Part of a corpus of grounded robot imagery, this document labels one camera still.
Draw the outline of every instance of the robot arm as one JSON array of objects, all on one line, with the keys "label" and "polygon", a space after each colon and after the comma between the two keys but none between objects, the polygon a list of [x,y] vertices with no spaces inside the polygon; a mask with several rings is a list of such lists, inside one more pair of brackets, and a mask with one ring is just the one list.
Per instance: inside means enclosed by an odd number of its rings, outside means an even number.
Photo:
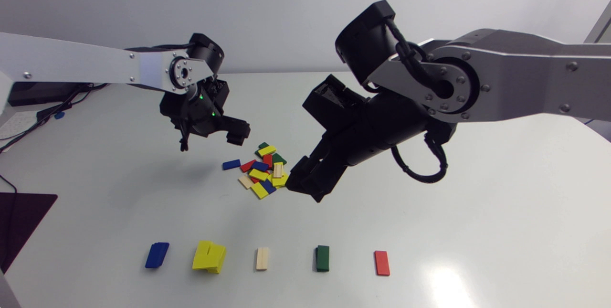
[{"label": "robot arm", "polygon": [[14,82],[104,82],[165,91],[160,110],[181,131],[181,151],[189,134],[207,137],[227,131],[227,142],[242,145],[246,121],[223,115],[229,94],[218,80],[222,49],[203,34],[184,45],[113,49],[0,32],[0,99]]},{"label": "robot arm", "polygon": [[[453,41],[407,42],[386,1],[367,8],[338,36],[336,50],[364,98],[330,75],[304,108],[327,130],[286,183],[320,202],[348,166],[391,149],[400,167],[423,182],[443,178],[442,145],[456,124],[539,113],[611,120],[611,44],[566,45],[532,34],[482,29]],[[396,145],[425,131],[439,159],[435,175],[418,175]]]}]

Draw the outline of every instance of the black mat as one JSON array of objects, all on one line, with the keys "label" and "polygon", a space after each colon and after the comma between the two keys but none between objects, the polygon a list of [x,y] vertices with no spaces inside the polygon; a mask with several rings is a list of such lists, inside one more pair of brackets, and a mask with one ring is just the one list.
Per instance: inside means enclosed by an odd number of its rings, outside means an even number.
[{"label": "black mat", "polygon": [[56,199],[57,195],[0,192],[0,269],[3,273]]}]

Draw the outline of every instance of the green block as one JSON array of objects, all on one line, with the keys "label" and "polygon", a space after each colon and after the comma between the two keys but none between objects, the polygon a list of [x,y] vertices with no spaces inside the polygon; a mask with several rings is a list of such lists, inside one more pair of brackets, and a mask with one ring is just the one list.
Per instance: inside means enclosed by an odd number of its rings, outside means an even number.
[{"label": "green block", "polygon": [[318,245],[316,247],[316,271],[329,271],[329,246]]},{"label": "green block", "polygon": [[282,158],[282,156],[280,156],[280,154],[278,153],[274,153],[271,156],[271,162],[272,163],[281,162],[283,165],[286,165],[286,160],[284,160],[284,158]]}]

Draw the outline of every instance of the pile of blocks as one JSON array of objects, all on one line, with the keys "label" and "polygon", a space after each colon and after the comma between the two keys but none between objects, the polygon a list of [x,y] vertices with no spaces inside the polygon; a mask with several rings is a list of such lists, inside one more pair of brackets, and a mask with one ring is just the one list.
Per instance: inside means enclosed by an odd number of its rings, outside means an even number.
[{"label": "pile of blocks", "polygon": [[261,143],[255,154],[262,161],[251,160],[246,164],[240,163],[240,160],[231,160],[224,162],[223,170],[235,169],[240,167],[242,172],[247,173],[238,179],[238,181],[246,189],[252,189],[259,199],[264,199],[276,189],[281,188],[286,184],[288,174],[284,171],[286,160],[276,152],[274,146],[267,143]]}]

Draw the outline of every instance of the yellow block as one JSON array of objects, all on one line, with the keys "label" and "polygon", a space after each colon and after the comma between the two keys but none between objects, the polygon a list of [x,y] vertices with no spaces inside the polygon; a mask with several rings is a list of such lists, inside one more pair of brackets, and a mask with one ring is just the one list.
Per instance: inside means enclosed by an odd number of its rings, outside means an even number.
[{"label": "yellow block", "polygon": [[225,248],[223,245],[212,244],[210,247],[210,252],[208,252],[208,256],[211,256],[216,263],[214,266],[208,267],[206,270],[209,273],[221,273],[223,263],[225,262],[225,254],[227,254],[227,248]]},{"label": "yellow block", "polygon": [[267,190],[263,187],[263,185],[260,182],[257,182],[256,184],[251,186],[251,189],[253,189],[253,191],[255,192],[257,197],[259,197],[259,199],[264,199],[265,197],[268,197],[269,195]]},{"label": "yellow block", "polygon": [[275,152],[275,147],[274,146],[267,146],[267,147],[265,147],[263,149],[259,149],[257,151],[257,153],[259,153],[260,156],[271,154],[273,152]]},{"label": "yellow block", "polygon": [[281,178],[271,178],[271,184],[275,188],[281,188],[282,186],[286,184],[286,180],[288,180],[288,174],[282,173]]},{"label": "yellow block", "polygon": [[197,244],[193,257],[193,269],[205,269],[210,273],[221,273],[227,249],[223,245],[216,245],[212,241],[201,240]]},{"label": "yellow block", "polygon": [[253,169],[250,173],[248,173],[249,176],[253,177],[253,178],[257,178],[259,180],[266,180],[269,173],[267,172],[262,172],[259,171],[258,169]]}]

